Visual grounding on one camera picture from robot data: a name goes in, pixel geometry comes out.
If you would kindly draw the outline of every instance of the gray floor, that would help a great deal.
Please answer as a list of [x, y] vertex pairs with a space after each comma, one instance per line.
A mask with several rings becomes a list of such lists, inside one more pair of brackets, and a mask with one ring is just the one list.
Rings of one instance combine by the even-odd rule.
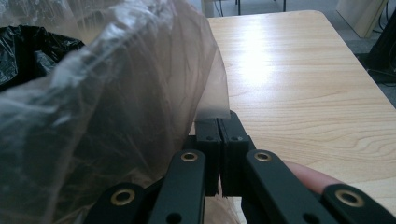
[[[241, 0], [241, 14], [262, 14], [262, 13], [274, 13], [280, 12], [283, 8], [283, 0]], [[351, 29], [351, 27], [344, 21], [344, 19], [338, 14], [336, 10], [338, 0], [287, 0], [286, 10], [318, 10], [323, 12], [329, 22], [332, 24], [338, 34], [344, 39], [346, 44], [354, 53], [368, 53], [380, 34], [372, 33], [370, 38], [359, 38], [359, 36]], [[234, 0], [219, 1], [216, 2], [216, 8], [214, 7], [214, 16], [237, 16], [238, 6]], [[392, 14], [393, 9], [396, 6], [396, 0], [389, 0], [389, 16]], [[382, 16], [382, 23], [385, 25], [386, 18], [385, 13]], [[396, 107], [396, 86], [394, 84], [378, 84], [379, 88], [388, 97], [393, 106]]]

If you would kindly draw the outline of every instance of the black plastic bag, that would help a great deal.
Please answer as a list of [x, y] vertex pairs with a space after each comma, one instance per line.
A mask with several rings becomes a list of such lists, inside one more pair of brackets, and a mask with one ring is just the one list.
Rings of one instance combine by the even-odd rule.
[[84, 44], [43, 27], [0, 28], [0, 91], [44, 77], [70, 51]]

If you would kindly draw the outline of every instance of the metal linkage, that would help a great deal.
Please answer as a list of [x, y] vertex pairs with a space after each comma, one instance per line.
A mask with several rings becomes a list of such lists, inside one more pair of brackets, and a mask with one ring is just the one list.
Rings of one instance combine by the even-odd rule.
[[193, 149], [180, 151], [169, 165], [148, 223], [202, 223], [204, 199], [205, 155]]
[[247, 182], [253, 190], [245, 191], [244, 213], [251, 211], [246, 209], [245, 200], [257, 197], [259, 203], [255, 200], [255, 204], [268, 215], [267, 223], [337, 223], [276, 154], [252, 150], [246, 160]]

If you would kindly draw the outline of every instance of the plastic bag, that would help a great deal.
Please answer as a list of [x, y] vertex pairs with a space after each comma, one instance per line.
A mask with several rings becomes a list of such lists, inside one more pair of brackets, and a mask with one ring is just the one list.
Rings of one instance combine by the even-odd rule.
[[0, 28], [0, 91], [46, 76], [68, 52], [82, 47], [81, 41], [42, 27]]
[[0, 93], [2, 223], [81, 223], [110, 186], [161, 178], [194, 117], [229, 115], [219, 48], [184, 1], [0, 0], [0, 22], [89, 44]]

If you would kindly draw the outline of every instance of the wood grain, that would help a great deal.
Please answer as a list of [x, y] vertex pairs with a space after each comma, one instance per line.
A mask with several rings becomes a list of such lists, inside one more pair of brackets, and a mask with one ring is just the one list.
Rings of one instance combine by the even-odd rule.
[[358, 187], [396, 215], [396, 111], [324, 15], [209, 22], [231, 110], [256, 147]]

